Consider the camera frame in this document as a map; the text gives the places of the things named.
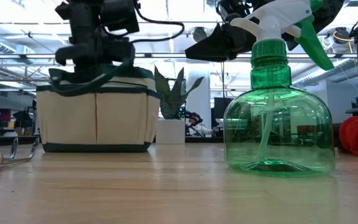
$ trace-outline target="green trim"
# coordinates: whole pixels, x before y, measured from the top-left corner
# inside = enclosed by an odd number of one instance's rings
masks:
[[[152,71],[139,68],[139,67],[122,67],[120,72],[115,77],[126,77],[126,78],[150,78],[154,80],[154,74]]]
[[[120,145],[104,145],[104,144],[59,144],[46,143],[42,146],[45,152],[147,152],[151,142],[144,144],[120,144]]]
[[[78,85],[62,85],[61,88],[63,90],[70,90],[73,88],[73,86],[78,86]],[[44,85],[44,86],[37,86],[37,92],[40,91],[51,91],[54,92],[52,90],[52,86],[50,85]],[[129,88],[129,87],[100,87],[98,89],[96,89],[95,91],[91,91],[89,93],[135,93],[135,94],[139,94],[139,93],[146,93],[148,96],[152,96],[155,97],[157,99],[161,99],[160,94],[158,94],[156,91],[150,90],[148,88],[143,88],[143,87],[134,87],[134,88]]]
[[[134,85],[134,86],[141,86],[141,87],[144,87],[144,88],[148,88],[147,85],[138,84],[138,83],[130,83],[130,82],[122,82],[122,81],[108,81],[106,84],[108,84],[108,83],[120,83],[120,84]]]

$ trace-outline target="metal hook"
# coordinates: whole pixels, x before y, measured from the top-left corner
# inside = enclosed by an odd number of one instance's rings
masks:
[[[15,140],[13,140],[13,144],[11,146],[11,155],[9,156],[9,158],[4,158],[3,161],[2,161],[2,164],[11,164],[11,163],[16,163],[16,162],[30,161],[34,157],[34,154],[35,154],[35,151],[37,150],[39,142],[40,142],[40,138],[37,138],[33,142],[30,154],[26,158],[15,159],[17,148],[18,148],[18,145],[19,145],[19,139],[15,138]]]
[[[17,147],[15,148],[15,147],[12,146],[12,148],[11,148],[11,157],[9,159],[4,159],[2,164],[11,164],[11,163],[16,163],[16,162],[30,161],[34,157],[34,154],[35,154],[35,151],[37,150],[39,142],[40,142],[40,138],[37,138],[34,141],[34,143],[32,144],[30,154],[26,158],[22,158],[22,159],[15,159]]]

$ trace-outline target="green leaf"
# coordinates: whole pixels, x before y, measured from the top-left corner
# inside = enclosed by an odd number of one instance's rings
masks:
[[[184,95],[181,96],[181,105],[185,103],[187,96],[190,94],[190,92],[201,85],[201,82],[203,81],[203,79],[204,79],[204,77],[197,78],[197,80],[194,82],[193,86]]]
[[[170,94],[168,80],[159,72],[157,66],[154,66],[155,90],[166,99]]]
[[[174,111],[171,109],[171,106],[168,104],[163,95],[161,95],[160,109],[164,119],[175,119],[176,113],[174,113]]]
[[[186,80],[183,80],[182,83],[181,83],[180,94],[181,94],[181,95],[186,94]]]
[[[181,103],[181,84],[185,78],[185,69],[181,69],[177,79],[175,80],[175,84],[173,84],[172,90],[168,97],[169,105],[171,106],[172,111],[179,111]]]

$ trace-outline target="green trigger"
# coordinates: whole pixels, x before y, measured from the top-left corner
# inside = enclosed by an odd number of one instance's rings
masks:
[[[321,46],[319,39],[317,38],[316,31],[314,30],[312,22],[314,16],[311,15],[306,19],[296,23],[295,25],[301,29],[301,37],[295,38],[303,50],[309,55],[314,63],[324,70],[330,70],[334,68],[332,61],[327,56],[327,53]]]

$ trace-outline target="green spray bottle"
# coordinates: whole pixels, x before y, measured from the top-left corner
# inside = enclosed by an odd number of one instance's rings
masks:
[[[295,37],[322,69],[334,67],[322,48],[312,12],[322,0],[276,0],[232,26],[256,36],[252,47],[251,87],[227,107],[225,158],[229,166],[263,175],[299,177],[335,168],[331,113],[307,91],[291,87],[286,32]],[[260,21],[256,24],[250,18]]]

